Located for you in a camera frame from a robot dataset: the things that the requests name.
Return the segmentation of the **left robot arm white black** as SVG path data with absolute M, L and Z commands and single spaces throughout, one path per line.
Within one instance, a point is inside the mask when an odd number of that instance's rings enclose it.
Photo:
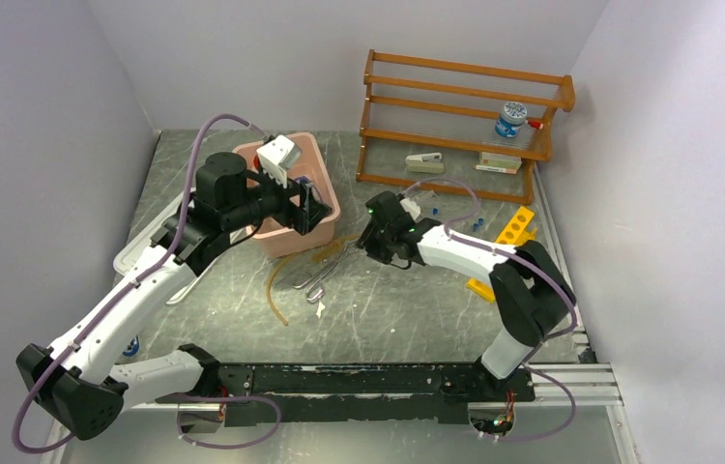
M 305 235 L 333 208 L 282 170 L 253 171 L 235 153 L 210 155 L 192 187 L 132 271 L 79 323 L 16 364 L 34 403 L 79 440 L 97 437 L 131 407 L 168 395 L 205 402 L 224 394 L 218 360 L 187 343 L 170 354 L 118 364 L 124 348 L 166 302 L 236 245 L 233 234 L 267 219 Z

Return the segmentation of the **blue safety glasses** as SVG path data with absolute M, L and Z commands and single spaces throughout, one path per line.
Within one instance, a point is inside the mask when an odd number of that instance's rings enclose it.
M 314 190 L 315 186 L 312 183 L 312 181 L 307 178 L 306 176 L 300 176 L 295 179 L 296 182 L 298 182 L 301 186 L 303 186 L 306 189 Z

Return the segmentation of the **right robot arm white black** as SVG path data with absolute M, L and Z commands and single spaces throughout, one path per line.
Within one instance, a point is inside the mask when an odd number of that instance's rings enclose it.
M 406 197 L 391 191 L 370 198 L 365 208 L 369 220 L 357 246 L 367 257 L 443 268 L 491 287 L 502 327 L 478 359 L 474 385 L 482 398 L 499 399 L 511 386 L 510 374 L 565 318 L 575 317 L 576 297 L 541 243 L 507 246 L 460 234 L 410 213 Z

